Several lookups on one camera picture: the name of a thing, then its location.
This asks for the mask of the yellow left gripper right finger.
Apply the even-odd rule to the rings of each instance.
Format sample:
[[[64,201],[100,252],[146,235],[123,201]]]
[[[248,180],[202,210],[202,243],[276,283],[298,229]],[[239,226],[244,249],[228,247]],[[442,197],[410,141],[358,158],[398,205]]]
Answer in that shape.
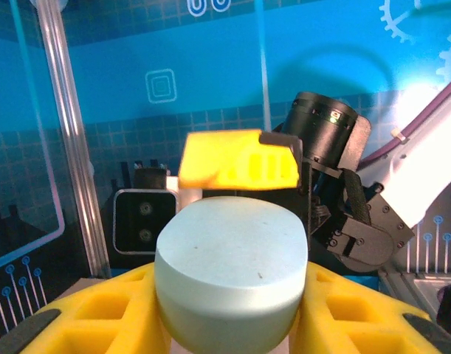
[[[309,263],[291,353],[451,353],[451,335],[424,311]]]

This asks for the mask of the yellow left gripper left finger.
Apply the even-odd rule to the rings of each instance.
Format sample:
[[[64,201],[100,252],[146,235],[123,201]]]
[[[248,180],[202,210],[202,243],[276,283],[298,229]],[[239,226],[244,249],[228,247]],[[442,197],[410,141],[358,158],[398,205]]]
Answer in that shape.
[[[65,296],[0,339],[0,353],[169,353],[154,265]]]

